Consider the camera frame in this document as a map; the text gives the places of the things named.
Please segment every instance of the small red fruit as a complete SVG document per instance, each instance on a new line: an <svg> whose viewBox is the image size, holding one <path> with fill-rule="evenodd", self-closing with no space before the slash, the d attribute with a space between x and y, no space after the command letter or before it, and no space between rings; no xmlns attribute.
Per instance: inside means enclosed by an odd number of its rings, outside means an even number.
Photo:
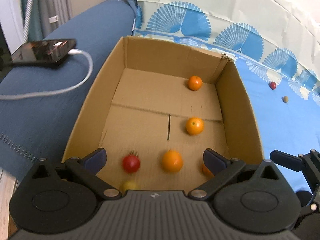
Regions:
<svg viewBox="0 0 320 240"><path fill-rule="evenodd" d="M271 88L272 90L274 90L274 89L276 89L277 84L276 84L274 81L272 81L272 82L270 82L269 86L270 86L270 88Z"/></svg>
<svg viewBox="0 0 320 240"><path fill-rule="evenodd" d="M137 172L140 168L140 160L136 152L130 152L123 158L122 167L127 173Z"/></svg>

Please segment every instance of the cardboard box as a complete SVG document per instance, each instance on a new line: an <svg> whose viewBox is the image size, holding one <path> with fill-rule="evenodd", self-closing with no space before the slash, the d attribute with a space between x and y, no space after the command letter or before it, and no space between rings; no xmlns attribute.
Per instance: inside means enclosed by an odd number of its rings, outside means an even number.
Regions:
<svg viewBox="0 0 320 240"><path fill-rule="evenodd" d="M204 82L198 91L190 76ZM186 133L189 117L204 120L204 131ZM114 187L134 179L142 190L186 192L204 183L203 152L212 148L226 158L250 164L263 159L253 110L237 69L224 55L167 41L121 38L101 68L82 106L63 160L84 157L98 147L108 153L97 174ZM180 172L162 170L169 149L184 160ZM137 173L123 171L121 161L137 151Z"/></svg>

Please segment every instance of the curtain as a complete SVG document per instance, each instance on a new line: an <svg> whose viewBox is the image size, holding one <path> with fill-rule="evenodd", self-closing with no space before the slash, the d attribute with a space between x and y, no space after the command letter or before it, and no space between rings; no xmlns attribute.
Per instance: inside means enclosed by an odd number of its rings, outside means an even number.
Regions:
<svg viewBox="0 0 320 240"><path fill-rule="evenodd" d="M23 19L27 0L21 0ZM56 21L50 18L57 16ZM72 17L70 0L34 0L28 41L42 40Z"/></svg>

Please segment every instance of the wooden floor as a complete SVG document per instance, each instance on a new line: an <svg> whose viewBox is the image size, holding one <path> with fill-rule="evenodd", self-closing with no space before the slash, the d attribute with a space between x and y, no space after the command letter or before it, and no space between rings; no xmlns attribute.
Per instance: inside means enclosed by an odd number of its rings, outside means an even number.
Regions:
<svg viewBox="0 0 320 240"><path fill-rule="evenodd" d="M9 202L16 187L17 180L0 169L0 240L8 239L16 231L12 220L9 226Z"/></svg>

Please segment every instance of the smartphone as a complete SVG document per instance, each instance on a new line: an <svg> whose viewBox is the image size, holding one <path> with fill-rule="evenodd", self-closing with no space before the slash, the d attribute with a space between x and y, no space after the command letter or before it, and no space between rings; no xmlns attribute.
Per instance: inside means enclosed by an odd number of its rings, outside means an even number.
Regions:
<svg viewBox="0 0 320 240"><path fill-rule="evenodd" d="M22 44L11 56L7 65L58 67L76 46L75 39L32 41Z"/></svg>

